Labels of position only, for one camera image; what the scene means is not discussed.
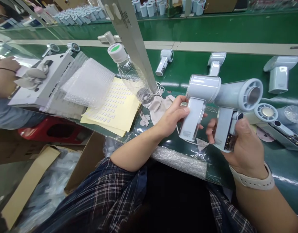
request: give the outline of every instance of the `person's left hand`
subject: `person's left hand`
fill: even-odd
[[[178,121],[180,121],[182,118],[185,118],[190,113],[190,110],[187,108],[187,106],[181,105],[182,102],[188,102],[187,98],[184,95],[177,96],[159,122],[154,126],[158,129],[159,134],[162,137],[165,138],[170,136],[176,129]]]

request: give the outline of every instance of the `plastic bottle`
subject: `plastic bottle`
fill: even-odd
[[[154,95],[149,88],[143,72],[127,56],[122,44],[113,44],[108,48],[108,54],[118,65],[118,71],[126,87],[132,92],[144,107],[149,107]]]

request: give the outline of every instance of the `packaging box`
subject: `packaging box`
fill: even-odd
[[[103,135],[96,132],[92,134],[64,189],[66,195],[72,193],[105,157],[103,153],[104,142],[105,137]]]
[[[77,6],[87,5],[87,0],[54,0],[63,10],[76,8]]]
[[[35,159],[46,144],[26,140],[17,130],[0,129],[0,164]]]
[[[204,14],[233,12],[237,0],[206,0]]]
[[[99,161],[104,158],[103,146],[105,137],[98,133],[93,133],[87,142],[87,145],[81,147],[80,145],[64,146],[70,150],[83,149],[83,152],[79,158],[79,161],[71,174],[71,177],[64,189],[66,194],[70,194],[74,191],[81,182],[95,170]],[[38,185],[45,171],[53,163],[53,161],[59,156],[60,152],[56,147],[51,145],[45,145],[37,156],[30,169],[23,177],[21,183],[13,193],[12,197],[3,208],[1,214],[5,219],[8,229],[10,230],[16,223],[20,216],[24,206]]]
[[[57,149],[48,145],[45,146],[23,177],[21,183],[1,212],[9,230],[15,224],[43,174],[59,154],[60,152]]]

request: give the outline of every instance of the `worker's hand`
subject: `worker's hand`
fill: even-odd
[[[184,95],[177,96],[159,122],[154,126],[159,132],[159,135],[163,138],[170,136],[176,129],[178,121],[189,114],[190,110],[187,106],[181,105],[183,102],[187,102],[186,97]]]
[[[216,125],[217,119],[211,119],[206,129],[208,140],[214,144],[213,129]],[[264,149],[263,145],[251,129],[247,119],[240,119],[236,125],[235,130],[238,134],[234,152],[221,152],[229,164],[238,173],[249,177],[265,179],[268,172],[264,167]]]
[[[21,66],[16,60],[13,59],[13,56],[2,59],[0,61],[0,68],[9,69],[16,72]]]

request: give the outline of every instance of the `metal pole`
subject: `metal pole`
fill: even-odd
[[[23,7],[24,10],[26,10],[32,17],[34,17],[38,22],[41,23],[44,27],[47,25],[42,19],[34,12],[32,11],[26,3],[24,3],[22,0],[14,0],[17,2],[21,7]]]
[[[143,72],[152,92],[156,93],[155,78],[131,0],[102,2],[131,60]]]
[[[191,11],[191,4],[192,4],[192,0],[186,0],[186,6],[185,6],[185,17],[189,17]]]

